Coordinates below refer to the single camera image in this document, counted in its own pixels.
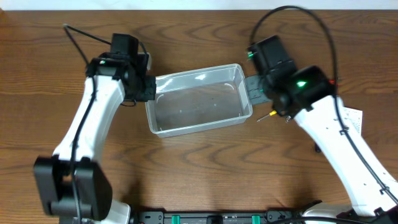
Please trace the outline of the clear plastic container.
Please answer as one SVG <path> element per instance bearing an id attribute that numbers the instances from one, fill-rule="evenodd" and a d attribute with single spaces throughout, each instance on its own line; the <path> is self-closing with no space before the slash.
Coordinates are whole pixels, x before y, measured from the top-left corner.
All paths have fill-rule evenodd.
<path id="1" fill-rule="evenodd" d="M 220 65 L 162 75 L 146 103 L 150 131 L 160 138 L 241 124 L 252 115 L 242 67 Z"/>

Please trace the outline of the small claw hammer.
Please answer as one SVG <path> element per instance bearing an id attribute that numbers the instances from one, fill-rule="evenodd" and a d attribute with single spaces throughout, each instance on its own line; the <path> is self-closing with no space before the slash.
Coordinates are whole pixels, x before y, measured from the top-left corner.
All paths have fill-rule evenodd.
<path id="1" fill-rule="evenodd" d="M 320 149 L 320 147 L 317 145 L 317 144 L 315 144 L 315 152 L 317 152 L 317 153 L 321 153 L 321 149 Z"/>

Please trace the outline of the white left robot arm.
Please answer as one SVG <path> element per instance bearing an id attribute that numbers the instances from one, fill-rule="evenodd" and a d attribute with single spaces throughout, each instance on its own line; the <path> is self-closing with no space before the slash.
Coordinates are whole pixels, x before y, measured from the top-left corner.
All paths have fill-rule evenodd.
<path id="1" fill-rule="evenodd" d="M 60 223 L 132 223 L 130 205 L 113 199 L 100 167 L 113 117 L 123 102 L 121 78 L 94 75 L 85 81 L 72 124 L 52 156 L 39 156 L 33 172 L 43 211 Z"/>

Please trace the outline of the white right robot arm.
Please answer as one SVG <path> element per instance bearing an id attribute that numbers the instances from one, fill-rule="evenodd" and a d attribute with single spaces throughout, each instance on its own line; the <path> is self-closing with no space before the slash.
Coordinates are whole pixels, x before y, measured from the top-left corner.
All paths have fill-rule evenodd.
<path id="1" fill-rule="evenodd" d="M 294 120 L 314 140 L 357 216 L 397 214 L 395 178 L 357 132 L 334 84 L 320 68 L 272 69 L 249 77 L 248 85 L 272 102 L 275 114 Z"/>

